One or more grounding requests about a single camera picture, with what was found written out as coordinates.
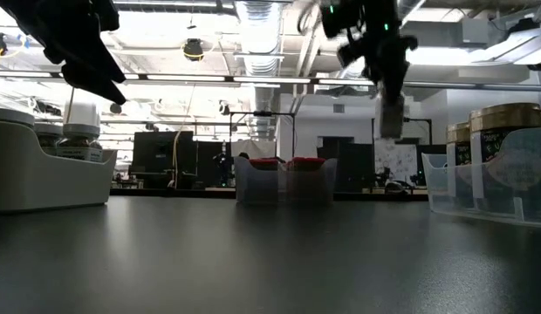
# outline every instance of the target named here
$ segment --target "ceiling beam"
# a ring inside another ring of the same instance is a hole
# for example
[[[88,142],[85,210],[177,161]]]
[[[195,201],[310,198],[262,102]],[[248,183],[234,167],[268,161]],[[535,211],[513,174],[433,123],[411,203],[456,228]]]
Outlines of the ceiling beam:
[[[119,39],[117,39],[115,37],[115,35],[113,35],[111,32],[108,32],[107,36],[113,42],[115,50],[123,50],[123,49],[125,49],[125,47],[123,46],[123,43],[121,43],[121,41],[119,41]],[[123,68],[125,70],[127,70],[129,73],[146,72],[147,71],[147,69],[145,69],[144,67],[142,67],[139,64],[139,62],[137,61],[137,59],[134,56],[127,56],[127,61],[126,61],[117,52],[112,51],[112,55],[121,62],[121,66],[123,66]]]
[[[319,47],[321,46],[321,40],[323,39],[322,34],[323,32],[321,31],[316,31],[313,33],[312,49],[310,50],[309,57],[307,59],[307,62],[305,63],[304,71],[302,72],[302,76],[304,77],[307,77],[312,71],[313,63],[315,62]]]

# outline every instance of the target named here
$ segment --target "label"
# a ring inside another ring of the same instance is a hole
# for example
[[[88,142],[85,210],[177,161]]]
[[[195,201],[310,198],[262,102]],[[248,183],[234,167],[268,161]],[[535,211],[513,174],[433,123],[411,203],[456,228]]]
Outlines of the label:
[[[518,131],[523,127],[501,127],[479,133],[480,156],[482,165],[477,170],[481,173],[478,182],[482,190],[478,194],[483,199],[481,210],[514,215],[512,197],[524,197],[528,194],[541,194],[541,151],[540,145],[531,145],[531,130]],[[511,141],[503,141],[513,134]]]
[[[490,161],[496,158],[503,140],[509,133],[517,130],[516,127],[502,127],[494,130],[484,130],[480,132],[480,142],[482,145],[482,162]]]
[[[76,160],[102,162],[102,150],[92,147],[59,147],[58,156]]]
[[[541,158],[524,149],[501,152],[486,165],[488,173],[505,187],[525,192],[541,181]]]
[[[455,143],[455,164],[457,166],[469,165],[472,162],[470,143]]]

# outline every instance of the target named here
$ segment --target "red object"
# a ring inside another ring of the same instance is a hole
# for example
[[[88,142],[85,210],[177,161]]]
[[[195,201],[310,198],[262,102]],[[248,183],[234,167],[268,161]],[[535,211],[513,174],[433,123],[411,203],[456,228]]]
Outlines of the red object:
[[[278,169],[278,160],[274,159],[260,159],[260,160],[250,160],[251,166],[257,170],[277,170]]]
[[[323,158],[295,157],[288,162],[288,169],[294,171],[316,171],[323,166],[325,161]]]

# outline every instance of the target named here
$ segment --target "clear plastic bin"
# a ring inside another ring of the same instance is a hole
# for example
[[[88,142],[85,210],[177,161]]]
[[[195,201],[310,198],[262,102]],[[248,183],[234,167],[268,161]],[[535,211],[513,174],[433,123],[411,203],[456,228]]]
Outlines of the clear plastic bin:
[[[328,205],[332,203],[337,160],[325,161],[317,170],[282,167],[280,180],[286,183],[286,200],[293,203]]]
[[[234,159],[236,200],[245,204],[280,202],[332,203],[337,160],[327,160],[315,171],[294,171],[277,164],[277,171],[259,170],[243,157]]]
[[[496,158],[481,165],[446,168],[445,158],[422,155],[431,210],[541,226],[541,127],[510,133]],[[452,197],[450,173],[466,178],[472,195]]]
[[[244,157],[234,158],[236,200],[245,204],[272,204],[284,199],[279,193],[278,171],[258,170]]]

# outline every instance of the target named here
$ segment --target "white bin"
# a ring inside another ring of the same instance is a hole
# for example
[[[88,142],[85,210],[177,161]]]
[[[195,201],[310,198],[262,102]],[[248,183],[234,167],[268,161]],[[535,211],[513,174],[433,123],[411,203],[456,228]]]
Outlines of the white bin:
[[[497,157],[489,162],[449,169],[468,174],[483,174],[472,181],[481,184],[488,203],[504,204],[512,208],[510,215],[499,215],[494,210],[472,211],[471,208],[457,207],[451,199],[443,197],[448,189],[448,169],[442,167],[445,155],[422,157],[431,210],[458,215],[469,215],[501,222],[541,226],[541,127],[522,129],[510,133]]]

